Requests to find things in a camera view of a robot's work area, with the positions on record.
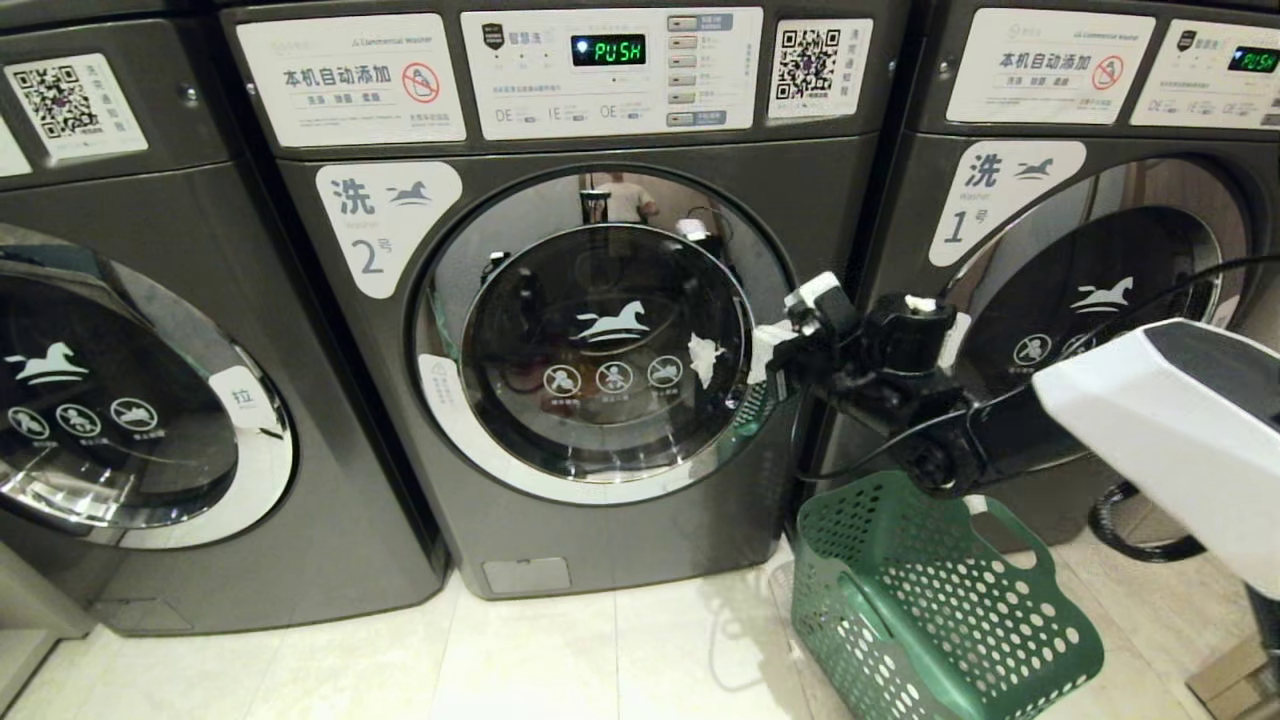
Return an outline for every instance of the basket handle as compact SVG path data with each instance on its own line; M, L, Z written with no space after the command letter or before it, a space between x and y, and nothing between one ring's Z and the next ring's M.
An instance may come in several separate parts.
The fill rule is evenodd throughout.
M1048 546L1044 544L1044 541L1039 539L1039 536L1033 533L1030 528L1028 528L1021 520L1019 520L1018 515L1014 515L1012 511L1009 510L1009 507L1005 507L1005 503L992 497L987 497L984 495L965 496L964 503L965 506L969 507L970 516L980 515L982 512L989 512L992 518L996 518L997 520L1004 523L1004 525L1009 528L1010 532L1012 532L1015 536L1019 537L1019 539L1025 542L1027 547L1032 548L1032 552L1036 553L1036 566L1023 569L1014 565L1014 570L1020 570L1023 573L1044 574L1048 578L1056 578L1057 566L1053 562L1053 556L1050 555L1048 552ZM986 538L983 538L982 542L986 543L987 547L991 547L991 550L997 555L1002 555L998 550L992 547L992 544L987 542Z
M877 639L891 639L893 633L888 632L888 626L884 620L881 619L879 611L872 605L872 601L867 598L863 593L863 588L858 585L858 580L852 575L845 573L844 570L836 577L836 584L840 585L841 592L845 594L845 600L849 605L858 611L858 615L867 623L867 626L872 629L872 633Z

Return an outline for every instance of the white tile floor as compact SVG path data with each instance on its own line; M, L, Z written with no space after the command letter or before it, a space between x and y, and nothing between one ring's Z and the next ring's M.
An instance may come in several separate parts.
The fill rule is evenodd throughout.
M1207 719L1184 679L1244 637L1211 557L1133 562L1091 536L1055 550L1101 630L1102 675L1043 715ZM420 607L241 635L61 643L9 720L849 720L786 620L791 552L762 568L590 596L485 602L457 577Z

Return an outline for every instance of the digital display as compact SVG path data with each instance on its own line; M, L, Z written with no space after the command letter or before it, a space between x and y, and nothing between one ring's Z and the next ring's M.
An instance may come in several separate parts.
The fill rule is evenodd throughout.
M1231 64L1228 65L1228 69L1240 70L1242 73L1270 74L1276 72L1277 64L1280 64L1280 50L1240 46L1231 55Z
M594 65L643 65L643 35L575 35L573 64Z

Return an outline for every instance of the green laundry basket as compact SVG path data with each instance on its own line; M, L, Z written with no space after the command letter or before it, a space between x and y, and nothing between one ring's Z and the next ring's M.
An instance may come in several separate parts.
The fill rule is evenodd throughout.
M1012 566L963 500L878 473L800 509L791 621L859 720L1023 720L1102 669L1102 639L1057 588L1048 548Z

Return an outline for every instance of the front-load washer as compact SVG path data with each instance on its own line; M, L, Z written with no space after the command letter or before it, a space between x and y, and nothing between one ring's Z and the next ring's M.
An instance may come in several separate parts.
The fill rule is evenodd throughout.
M956 304L947 364L995 397L1180 278L1272 251L1277 28L1275 14L1170 3L940 3L851 272L863 306L887 292ZM1239 327L1258 277L1202 283L1097 340L1176 315ZM826 469L879 442L838 425ZM992 495L1061 542L1116 482L1087 457Z
M0 12L0 539L124 634L421 602L443 542L247 163L216 22L44 5Z
M847 261L906 13L588 5L223 15L486 598L773 552L799 404L749 379L751 332Z

